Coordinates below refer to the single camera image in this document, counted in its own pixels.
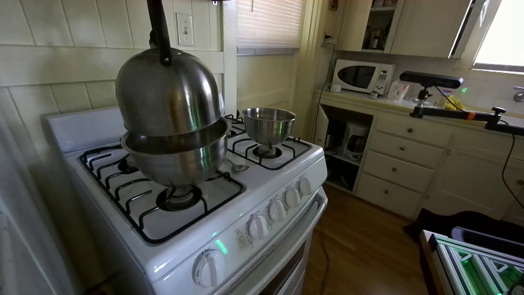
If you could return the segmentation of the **silver kettle with black handle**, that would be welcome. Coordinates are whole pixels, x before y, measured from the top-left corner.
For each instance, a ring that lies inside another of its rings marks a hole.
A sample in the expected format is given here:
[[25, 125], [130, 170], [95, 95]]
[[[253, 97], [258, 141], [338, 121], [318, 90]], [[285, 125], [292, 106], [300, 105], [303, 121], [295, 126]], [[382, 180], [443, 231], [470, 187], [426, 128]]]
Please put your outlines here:
[[117, 77], [117, 100], [130, 133], [176, 136], [221, 118], [223, 100], [210, 69], [171, 46], [163, 0], [148, 0], [153, 25], [146, 49], [128, 59]]

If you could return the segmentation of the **cream drawer cabinet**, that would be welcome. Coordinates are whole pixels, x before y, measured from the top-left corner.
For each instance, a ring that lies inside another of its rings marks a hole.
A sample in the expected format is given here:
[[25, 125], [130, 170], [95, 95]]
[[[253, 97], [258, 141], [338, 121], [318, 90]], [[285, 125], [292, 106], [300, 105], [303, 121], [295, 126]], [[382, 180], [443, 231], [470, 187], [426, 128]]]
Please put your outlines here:
[[[479, 211], [523, 223], [524, 143], [480, 123], [413, 118], [405, 102], [320, 95], [316, 143], [328, 156], [328, 182], [413, 218]], [[362, 157], [343, 154], [346, 123], [369, 128]]]

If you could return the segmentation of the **black burner grate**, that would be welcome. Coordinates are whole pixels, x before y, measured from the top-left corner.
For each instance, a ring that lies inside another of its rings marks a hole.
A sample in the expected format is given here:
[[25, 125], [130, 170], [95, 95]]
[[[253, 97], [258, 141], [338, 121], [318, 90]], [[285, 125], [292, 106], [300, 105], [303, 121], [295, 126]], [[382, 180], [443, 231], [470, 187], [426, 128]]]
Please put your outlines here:
[[226, 121], [228, 151], [269, 170], [279, 170], [312, 149], [308, 143], [292, 134], [280, 144], [262, 146], [248, 134], [241, 115], [228, 115]]
[[90, 149], [79, 161], [151, 244], [177, 236], [244, 192], [244, 185], [223, 170], [190, 188], [161, 185], [146, 177], [120, 144]]

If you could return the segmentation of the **right black burner grate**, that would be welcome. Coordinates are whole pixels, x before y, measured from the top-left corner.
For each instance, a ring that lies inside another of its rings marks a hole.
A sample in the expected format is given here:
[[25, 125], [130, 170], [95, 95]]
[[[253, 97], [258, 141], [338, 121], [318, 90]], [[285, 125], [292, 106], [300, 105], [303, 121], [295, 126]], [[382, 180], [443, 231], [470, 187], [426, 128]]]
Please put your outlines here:
[[269, 170], [279, 170], [312, 149], [308, 143], [292, 134], [280, 144], [262, 146], [248, 134], [241, 115], [228, 115], [226, 121], [228, 151]]

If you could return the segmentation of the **small silver bowl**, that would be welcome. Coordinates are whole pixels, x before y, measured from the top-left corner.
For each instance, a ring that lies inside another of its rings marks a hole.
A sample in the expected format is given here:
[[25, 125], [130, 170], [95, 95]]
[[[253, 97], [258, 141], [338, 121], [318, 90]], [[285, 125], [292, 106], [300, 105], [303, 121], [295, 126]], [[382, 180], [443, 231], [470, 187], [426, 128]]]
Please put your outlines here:
[[241, 118], [248, 134], [262, 146], [285, 141], [295, 123], [295, 115], [280, 108], [246, 108]]

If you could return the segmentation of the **black coffee maker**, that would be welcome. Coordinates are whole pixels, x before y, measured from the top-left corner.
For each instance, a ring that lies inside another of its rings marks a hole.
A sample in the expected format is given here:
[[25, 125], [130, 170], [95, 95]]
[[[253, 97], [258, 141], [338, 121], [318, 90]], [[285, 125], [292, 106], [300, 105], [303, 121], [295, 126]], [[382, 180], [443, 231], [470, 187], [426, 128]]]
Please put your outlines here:
[[369, 128], [357, 121], [346, 123], [346, 134], [343, 141], [343, 154], [359, 161], [362, 157]]

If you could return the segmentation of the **left black burner grate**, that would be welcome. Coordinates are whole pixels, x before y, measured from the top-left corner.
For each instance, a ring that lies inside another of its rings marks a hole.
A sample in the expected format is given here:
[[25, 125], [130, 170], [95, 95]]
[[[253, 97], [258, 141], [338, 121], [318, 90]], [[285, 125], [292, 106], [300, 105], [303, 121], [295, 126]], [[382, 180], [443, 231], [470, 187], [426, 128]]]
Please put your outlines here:
[[177, 236], [244, 192], [244, 185], [223, 170], [190, 188], [161, 185], [146, 177], [120, 144], [90, 149], [79, 161], [151, 244]]

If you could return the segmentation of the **white wall outlet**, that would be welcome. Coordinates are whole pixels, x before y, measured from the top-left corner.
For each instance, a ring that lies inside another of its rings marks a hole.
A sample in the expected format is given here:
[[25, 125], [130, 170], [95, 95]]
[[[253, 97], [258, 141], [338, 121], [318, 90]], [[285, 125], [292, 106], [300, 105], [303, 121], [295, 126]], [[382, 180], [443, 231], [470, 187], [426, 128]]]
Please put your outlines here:
[[194, 21], [192, 16], [187, 13], [177, 13], [177, 38], [181, 46], [192, 46], [194, 44]]

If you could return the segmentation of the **white window blind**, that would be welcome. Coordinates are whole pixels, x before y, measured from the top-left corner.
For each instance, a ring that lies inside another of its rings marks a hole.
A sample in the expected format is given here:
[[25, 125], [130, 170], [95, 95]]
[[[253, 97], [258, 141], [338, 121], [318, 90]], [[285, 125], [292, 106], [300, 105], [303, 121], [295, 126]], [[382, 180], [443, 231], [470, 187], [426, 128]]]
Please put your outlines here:
[[303, 7], [305, 0], [238, 0], [238, 54], [295, 54]]

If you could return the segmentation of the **yellow item on counter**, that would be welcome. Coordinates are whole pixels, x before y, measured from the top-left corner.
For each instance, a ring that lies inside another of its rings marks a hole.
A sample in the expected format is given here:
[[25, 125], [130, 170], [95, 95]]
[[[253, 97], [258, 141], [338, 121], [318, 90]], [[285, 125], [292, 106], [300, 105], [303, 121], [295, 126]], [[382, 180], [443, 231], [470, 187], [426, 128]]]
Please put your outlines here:
[[446, 110], [462, 110], [462, 103], [452, 95], [446, 98], [444, 108]]

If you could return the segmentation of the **white frame rack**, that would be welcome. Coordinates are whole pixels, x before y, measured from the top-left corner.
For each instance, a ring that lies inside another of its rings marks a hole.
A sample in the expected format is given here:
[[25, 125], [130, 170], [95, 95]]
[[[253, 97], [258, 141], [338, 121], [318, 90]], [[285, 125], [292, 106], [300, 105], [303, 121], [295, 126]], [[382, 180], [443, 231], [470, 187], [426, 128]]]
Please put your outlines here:
[[421, 267], [431, 295], [524, 295], [524, 244], [454, 228], [420, 233]]

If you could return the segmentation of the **white gas stove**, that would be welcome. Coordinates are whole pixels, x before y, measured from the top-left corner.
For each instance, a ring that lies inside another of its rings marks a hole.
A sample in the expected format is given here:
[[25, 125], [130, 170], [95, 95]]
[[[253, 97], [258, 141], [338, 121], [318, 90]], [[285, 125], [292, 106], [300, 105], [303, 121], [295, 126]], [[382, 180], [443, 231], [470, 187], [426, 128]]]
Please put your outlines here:
[[115, 106], [46, 123], [118, 295], [300, 295], [328, 206], [325, 151], [287, 138], [266, 157], [233, 115], [226, 161], [179, 192], [122, 147]]

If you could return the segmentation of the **white upper cabinet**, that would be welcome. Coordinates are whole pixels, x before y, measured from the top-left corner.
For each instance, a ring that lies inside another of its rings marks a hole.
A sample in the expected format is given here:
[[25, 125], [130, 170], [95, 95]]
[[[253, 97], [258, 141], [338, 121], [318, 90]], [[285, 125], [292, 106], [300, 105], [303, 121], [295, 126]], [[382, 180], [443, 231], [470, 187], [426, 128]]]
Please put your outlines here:
[[503, 0], [343, 0], [338, 47], [456, 59], [474, 52]]

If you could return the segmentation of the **white microwave oven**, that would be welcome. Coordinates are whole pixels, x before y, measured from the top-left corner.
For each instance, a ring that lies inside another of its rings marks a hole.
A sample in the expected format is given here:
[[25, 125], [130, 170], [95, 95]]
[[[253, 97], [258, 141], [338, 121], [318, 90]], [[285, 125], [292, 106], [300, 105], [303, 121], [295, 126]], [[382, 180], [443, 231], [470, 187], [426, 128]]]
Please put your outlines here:
[[333, 84], [343, 90], [384, 97], [393, 79], [393, 72], [393, 64], [338, 59]]

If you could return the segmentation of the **large silver bowl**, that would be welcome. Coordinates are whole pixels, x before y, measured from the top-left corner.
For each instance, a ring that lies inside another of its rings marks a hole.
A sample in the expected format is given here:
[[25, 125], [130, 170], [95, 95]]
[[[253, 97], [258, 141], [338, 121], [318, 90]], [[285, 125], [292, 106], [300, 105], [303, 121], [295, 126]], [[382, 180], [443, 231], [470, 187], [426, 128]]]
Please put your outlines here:
[[226, 154], [228, 123], [177, 136], [145, 136], [128, 131], [122, 146], [140, 170], [167, 187], [194, 185], [213, 174]]

